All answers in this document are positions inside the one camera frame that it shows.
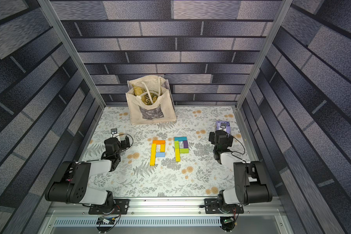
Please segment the purple block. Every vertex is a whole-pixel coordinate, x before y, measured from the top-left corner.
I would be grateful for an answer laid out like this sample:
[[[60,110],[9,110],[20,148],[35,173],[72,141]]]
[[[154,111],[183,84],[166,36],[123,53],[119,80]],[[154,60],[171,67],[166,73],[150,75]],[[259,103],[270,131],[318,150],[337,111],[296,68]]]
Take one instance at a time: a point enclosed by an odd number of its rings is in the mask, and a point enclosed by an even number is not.
[[[187,140],[183,141],[183,148],[184,148],[184,149],[188,149],[188,148],[189,148],[189,145],[188,145],[188,141],[187,141]]]

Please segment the lime green block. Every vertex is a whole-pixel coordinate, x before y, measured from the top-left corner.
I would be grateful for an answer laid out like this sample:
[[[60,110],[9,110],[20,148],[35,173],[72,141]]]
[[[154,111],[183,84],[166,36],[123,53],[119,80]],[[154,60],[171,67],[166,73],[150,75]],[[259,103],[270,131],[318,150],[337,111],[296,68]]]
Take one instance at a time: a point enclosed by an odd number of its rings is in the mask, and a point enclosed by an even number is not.
[[[189,154],[189,149],[188,148],[183,148],[179,150],[181,154]]]

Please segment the long yellow block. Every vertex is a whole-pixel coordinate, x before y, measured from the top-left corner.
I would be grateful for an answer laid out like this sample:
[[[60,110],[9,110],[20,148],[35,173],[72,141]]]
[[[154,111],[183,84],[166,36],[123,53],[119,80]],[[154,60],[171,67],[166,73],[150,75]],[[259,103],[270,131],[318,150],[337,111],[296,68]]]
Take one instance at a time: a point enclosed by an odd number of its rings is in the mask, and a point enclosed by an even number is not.
[[[156,153],[152,153],[150,157],[150,166],[155,166],[156,162]]]

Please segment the orange long block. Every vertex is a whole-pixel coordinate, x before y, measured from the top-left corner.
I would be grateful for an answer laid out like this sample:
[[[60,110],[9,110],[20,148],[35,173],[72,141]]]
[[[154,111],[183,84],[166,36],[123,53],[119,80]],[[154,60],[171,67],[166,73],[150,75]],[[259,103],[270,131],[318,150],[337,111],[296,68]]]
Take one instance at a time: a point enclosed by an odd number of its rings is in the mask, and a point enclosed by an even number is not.
[[[153,140],[153,144],[156,144],[156,145],[163,145],[163,144],[166,144],[164,140]]]

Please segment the teal block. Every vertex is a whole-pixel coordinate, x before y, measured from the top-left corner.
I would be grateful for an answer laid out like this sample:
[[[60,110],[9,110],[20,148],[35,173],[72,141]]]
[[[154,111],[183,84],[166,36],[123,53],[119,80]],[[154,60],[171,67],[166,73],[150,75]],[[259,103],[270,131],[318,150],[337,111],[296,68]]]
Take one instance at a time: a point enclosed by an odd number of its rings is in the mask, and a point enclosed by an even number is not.
[[[174,141],[187,141],[187,137],[175,137]]]

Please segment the light blue block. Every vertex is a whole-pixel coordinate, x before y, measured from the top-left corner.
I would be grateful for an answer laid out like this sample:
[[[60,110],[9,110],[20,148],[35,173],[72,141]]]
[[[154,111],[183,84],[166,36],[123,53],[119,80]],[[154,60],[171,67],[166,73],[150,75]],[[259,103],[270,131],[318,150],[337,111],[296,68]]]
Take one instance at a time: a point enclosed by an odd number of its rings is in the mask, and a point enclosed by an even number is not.
[[[164,158],[165,152],[156,152],[156,158]]]

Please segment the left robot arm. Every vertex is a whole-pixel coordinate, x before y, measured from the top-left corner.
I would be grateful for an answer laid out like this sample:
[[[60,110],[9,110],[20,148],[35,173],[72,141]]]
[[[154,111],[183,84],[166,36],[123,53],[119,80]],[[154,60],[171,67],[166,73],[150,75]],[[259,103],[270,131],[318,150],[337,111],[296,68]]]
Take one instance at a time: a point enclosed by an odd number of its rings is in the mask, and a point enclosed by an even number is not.
[[[45,199],[51,202],[104,205],[109,192],[88,185],[92,176],[116,170],[121,153],[129,149],[134,139],[129,134],[112,135],[104,141],[105,151],[99,160],[64,161],[53,174],[45,190]]]

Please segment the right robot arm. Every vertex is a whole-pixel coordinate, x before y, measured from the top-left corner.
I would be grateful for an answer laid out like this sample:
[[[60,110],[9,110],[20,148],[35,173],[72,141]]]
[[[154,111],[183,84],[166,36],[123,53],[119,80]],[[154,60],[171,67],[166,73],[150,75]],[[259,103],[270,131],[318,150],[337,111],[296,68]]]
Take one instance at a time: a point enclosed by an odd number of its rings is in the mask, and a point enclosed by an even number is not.
[[[230,150],[234,139],[223,130],[209,134],[209,142],[214,146],[214,159],[234,174],[234,186],[221,190],[215,201],[205,204],[206,208],[216,205],[223,214],[240,213],[244,205],[271,202],[273,199],[265,165],[260,161],[246,161],[238,156],[238,152]]]

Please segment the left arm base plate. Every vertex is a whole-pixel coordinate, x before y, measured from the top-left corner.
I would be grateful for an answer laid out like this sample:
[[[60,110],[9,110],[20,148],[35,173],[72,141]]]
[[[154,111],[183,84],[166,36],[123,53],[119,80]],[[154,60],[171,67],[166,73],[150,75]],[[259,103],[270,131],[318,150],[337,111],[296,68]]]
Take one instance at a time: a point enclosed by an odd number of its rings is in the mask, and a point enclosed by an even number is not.
[[[111,199],[103,205],[91,205],[89,215],[124,215],[129,208],[129,199]]]

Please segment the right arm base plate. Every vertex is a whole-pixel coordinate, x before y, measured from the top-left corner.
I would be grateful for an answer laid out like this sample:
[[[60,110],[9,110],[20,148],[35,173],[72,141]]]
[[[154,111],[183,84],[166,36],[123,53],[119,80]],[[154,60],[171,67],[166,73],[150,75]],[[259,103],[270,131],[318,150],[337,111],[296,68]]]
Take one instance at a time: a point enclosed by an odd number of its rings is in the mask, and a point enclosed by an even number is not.
[[[204,199],[200,206],[206,214],[243,214],[244,209],[240,204],[219,204],[217,199]]]

